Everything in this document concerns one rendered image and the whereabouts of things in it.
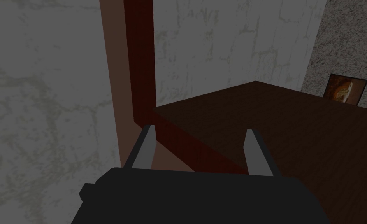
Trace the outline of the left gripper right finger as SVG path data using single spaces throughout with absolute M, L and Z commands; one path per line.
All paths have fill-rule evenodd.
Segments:
M 249 175 L 281 177 L 259 131 L 248 129 L 244 140 L 244 155 Z

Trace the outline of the orange brown framed picture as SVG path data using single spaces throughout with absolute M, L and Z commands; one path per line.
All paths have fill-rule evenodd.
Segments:
M 357 106 L 366 85 L 366 79 L 331 74 L 323 98 Z

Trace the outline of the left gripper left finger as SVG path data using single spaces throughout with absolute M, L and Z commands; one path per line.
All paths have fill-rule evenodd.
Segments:
M 145 125 L 124 164 L 124 168 L 151 169 L 156 149 L 154 125 Z

